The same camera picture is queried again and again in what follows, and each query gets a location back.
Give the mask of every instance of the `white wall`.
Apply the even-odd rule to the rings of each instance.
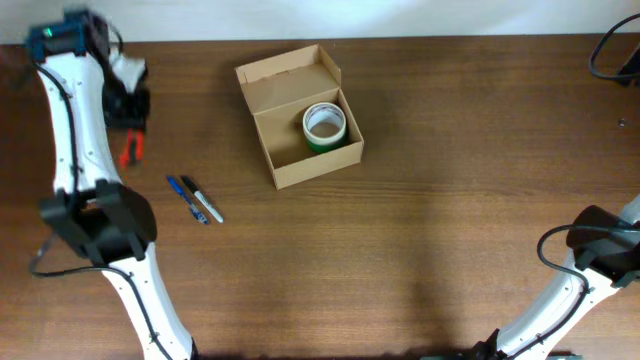
[[[0,0],[0,43],[79,1]],[[602,33],[640,0],[89,0],[125,41]],[[624,28],[639,31],[640,21]]]

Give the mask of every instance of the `box lid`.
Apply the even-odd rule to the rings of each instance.
[[[236,68],[238,81],[256,115],[340,88],[340,68],[319,45]]]

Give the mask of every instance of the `brown tabletop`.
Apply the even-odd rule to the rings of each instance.
[[[554,275],[540,235],[640,193],[640,90],[589,76],[598,38],[319,41],[342,68],[363,162],[282,191],[233,68],[316,41],[127,44],[147,59],[152,114],[125,183],[153,206],[160,270],[200,351],[438,353],[515,319]],[[639,40],[616,38],[604,68]],[[12,90],[17,69],[0,72],[0,358],[141,359],[106,279],[27,273],[49,233],[37,202],[52,194],[54,148],[42,86]],[[119,153],[123,135],[110,140]],[[197,223],[167,174],[191,175],[225,224]],[[561,261],[564,237],[551,243]],[[42,267],[79,264],[59,243]],[[556,349],[636,359],[639,324],[632,284]]]

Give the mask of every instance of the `open cardboard box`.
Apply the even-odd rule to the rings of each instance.
[[[340,88],[340,68],[319,45],[240,66],[236,73],[277,189],[360,162],[364,140]],[[348,141],[316,154],[307,145],[302,116],[323,101],[344,111]]]

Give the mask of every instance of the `marker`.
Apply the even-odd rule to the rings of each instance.
[[[209,220],[207,220],[207,217],[204,216],[204,214],[200,212],[200,210],[198,210],[198,208],[191,202],[191,200],[189,200],[189,197],[182,189],[182,186],[178,184],[178,180],[176,180],[176,178],[170,175],[167,175],[167,180],[169,181],[169,184],[171,185],[173,190],[175,190],[178,193],[178,195],[182,196],[182,198],[187,202],[187,204],[189,204],[189,210],[191,211],[191,215],[193,215],[193,217],[196,218],[196,220],[198,220],[199,222],[205,225],[209,225]]]
[[[220,215],[220,213],[213,207],[213,205],[211,205],[211,203],[207,201],[207,198],[204,197],[200,190],[198,190],[196,184],[194,184],[193,181],[191,181],[191,179],[189,179],[189,177],[186,175],[180,176],[180,179],[182,179],[184,185],[187,187],[187,189],[189,189],[189,191],[193,193],[196,199],[200,200],[204,208],[207,209],[211,213],[211,215],[213,215],[213,217],[218,220],[220,224],[222,224],[224,222],[222,215]]]

